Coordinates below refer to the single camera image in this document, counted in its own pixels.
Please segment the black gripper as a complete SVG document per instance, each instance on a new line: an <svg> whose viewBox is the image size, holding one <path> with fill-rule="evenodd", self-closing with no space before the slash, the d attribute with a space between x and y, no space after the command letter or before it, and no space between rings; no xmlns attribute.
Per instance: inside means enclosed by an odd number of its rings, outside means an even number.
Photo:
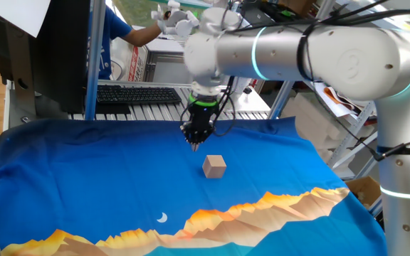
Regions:
<svg viewBox="0 0 410 256"><path fill-rule="evenodd" d="M197 151L200 144L205 142L215 131L211 126L211 117L218 112L217 105L201 106L193 104L188 107L190 118L187 125L182 126L185 140L190 144L193 152Z"/></svg>

